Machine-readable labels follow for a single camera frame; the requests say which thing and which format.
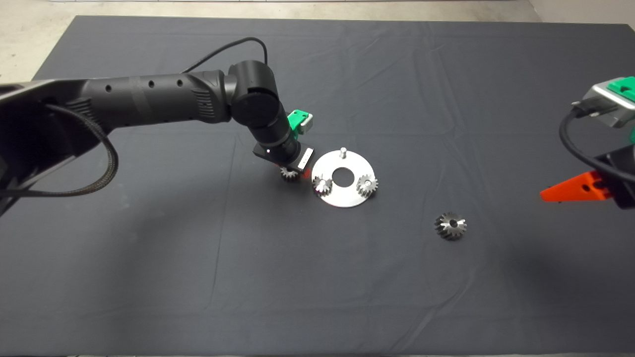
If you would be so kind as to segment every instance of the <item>metal disc with hole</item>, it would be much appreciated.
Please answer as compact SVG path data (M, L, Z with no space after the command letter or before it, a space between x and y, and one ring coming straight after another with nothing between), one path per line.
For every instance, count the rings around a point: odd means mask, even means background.
M355 152L347 151L344 147L341 150L327 152L313 165L312 176L333 180L333 172L339 168L347 168L353 173L353 183L350 186L342 187L332 182L330 192L319 197L329 205L342 208L357 206L366 201L368 197L360 195L357 182L364 175L374 177L375 172L368 161Z

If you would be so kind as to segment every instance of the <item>metal gear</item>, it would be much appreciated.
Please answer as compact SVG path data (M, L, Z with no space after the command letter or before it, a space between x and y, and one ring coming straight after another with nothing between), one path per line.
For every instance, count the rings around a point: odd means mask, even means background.
M357 182L357 190L362 197L369 197L378 187L379 181L373 175L363 175Z
M300 178L300 174L298 172L289 170L285 167L280 168L280 176L282 176L282 179L287 182L296 181Z
M447 212L439 216L434 225L439 235L448 241L460 239L467 231L465 219L452 212Z
M332 179L329 178L328 180L326 180L325 178L319 176L315 176L315 178L313 178L313 191L318 196L326 196L327 194L331 193L332 188Z

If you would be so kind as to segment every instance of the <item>dark fabric mat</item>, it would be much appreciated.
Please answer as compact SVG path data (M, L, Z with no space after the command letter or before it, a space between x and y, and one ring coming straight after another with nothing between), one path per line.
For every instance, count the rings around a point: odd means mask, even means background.
M116 130L108 188L0 219L1 355L635 352L633 212L538 196L589 170L558 124L633 74L628 26L78 17L36 77L177 72L243 36L315 115L304 141L362 154L377 196L342 210L285 184L236 123ZM593 120L574 137L627 143ZM36 188L105 164L95 149ZM448 210L456 243L432 228Z

